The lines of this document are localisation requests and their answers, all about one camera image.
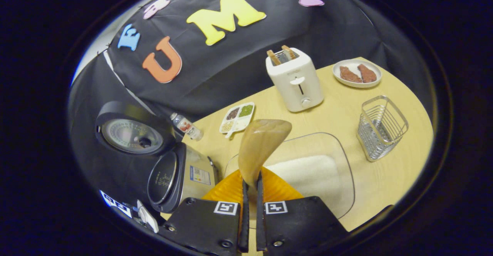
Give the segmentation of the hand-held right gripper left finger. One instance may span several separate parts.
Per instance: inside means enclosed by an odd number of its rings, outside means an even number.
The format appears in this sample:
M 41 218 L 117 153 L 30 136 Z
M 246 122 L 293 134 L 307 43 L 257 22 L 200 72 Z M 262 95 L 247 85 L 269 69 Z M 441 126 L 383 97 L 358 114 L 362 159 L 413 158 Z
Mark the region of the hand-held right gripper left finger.
M 167 240 L 198 253 L 239 256 L 249 251 L 248 185 L 236 170 L 203 198 L 186 198 L 159 228 Z

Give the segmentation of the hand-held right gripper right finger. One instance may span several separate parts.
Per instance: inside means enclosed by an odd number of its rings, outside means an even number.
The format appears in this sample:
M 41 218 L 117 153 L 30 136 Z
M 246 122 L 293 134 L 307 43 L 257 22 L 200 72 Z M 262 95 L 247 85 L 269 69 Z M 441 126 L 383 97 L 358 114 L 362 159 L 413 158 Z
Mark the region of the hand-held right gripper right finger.
M 261 169 L 257 190 L 257 251 L 265 256 L 311 256 L 348 237 L 321 198 L 304 197 L 271 170 Z

